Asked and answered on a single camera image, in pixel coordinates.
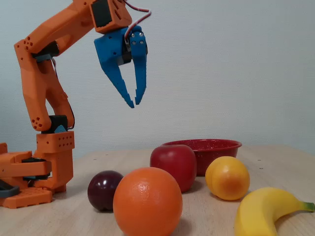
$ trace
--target robotic arm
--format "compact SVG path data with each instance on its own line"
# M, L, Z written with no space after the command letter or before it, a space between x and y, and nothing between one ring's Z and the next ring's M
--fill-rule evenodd
M126 4L148 14L131 25ZM17 208L51 202L52 194L65 191L73 177L74 132L68 130L74 127L74 115L53 57L95 28L103 34L94 41L100 65L126 103L134 108L119 65L134 62L138 105L146 88L147 44L137 24L150 14L126 0L73 0L14 45L31 124L41 133L37 134L34 155L29 151L8 153L6 144L0 144L0 206ZM54 116L49 116L46 100Z

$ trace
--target cable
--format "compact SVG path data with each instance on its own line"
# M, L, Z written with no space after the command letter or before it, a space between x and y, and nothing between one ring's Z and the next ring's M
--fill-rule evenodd
M135 7L133 5L131 5L129 2L127 2L127 0L123 0L124 3L126 3L130 8L132 8L133 10L136 11L141 11L141 12L147 12L148 14L144 15L143 17L141 17L140 19L138 19L137 21L135 21L134 23L132 23L128 30L125 33L125 40L128 39L128 35L130 34L130 32L132 31L132 29L139 24L140 22L144 21L145 19L147 19L149 16L151 16L152 12L150 9L144 9L144 8L139 8L139 7Z
M58 79L58 74L57 74L57 62L56 62L56 60L55 60L54 58L51 58L51 61L52 61L53 65L54 65L55 74L56 74L56 77L57 77L57 79ZM73 110L72 110L70 104L69 104L69 106L70 106L70 109L71 109L71 112L72 112L72 116L73 116L73 126L68 127L68 129L73 129L73 128L74 128L74 125L75 125L75 117L74 117L74 113L73 113Z

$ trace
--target yellow banana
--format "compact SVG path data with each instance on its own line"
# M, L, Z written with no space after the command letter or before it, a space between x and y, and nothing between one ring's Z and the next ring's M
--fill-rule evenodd
M235 236L277 236L275 221L298 210L314 212L314 203L297 200L277 188L260 188L248 194L237 210Z

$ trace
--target bowl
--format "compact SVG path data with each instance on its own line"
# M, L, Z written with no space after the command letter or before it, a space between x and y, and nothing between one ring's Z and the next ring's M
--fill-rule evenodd
M205 176L211 162L221 156L236 157L237 150L242 146L242 143L227 139L190 139L162 144L162 146L165 145L189 146L196 155L197 175Z

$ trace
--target wooden table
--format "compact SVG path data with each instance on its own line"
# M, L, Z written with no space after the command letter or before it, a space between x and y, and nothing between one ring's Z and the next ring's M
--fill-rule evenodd
M123 175L149 165L152 150L94 152L74 162L74 178L67 192L54 195L50 204L20 209L0 208L0 236L123 236L112 213L98 213L87 198L92 177L103 170ZM251 175L250 190L283 188L306 202L315 202L315 157L287 146L250 146L238 158ZM224 202L210 195L203 177L183 195L183 214L172 236L233 236L239 202ZM280 219L280 236L314 236L315 213Z

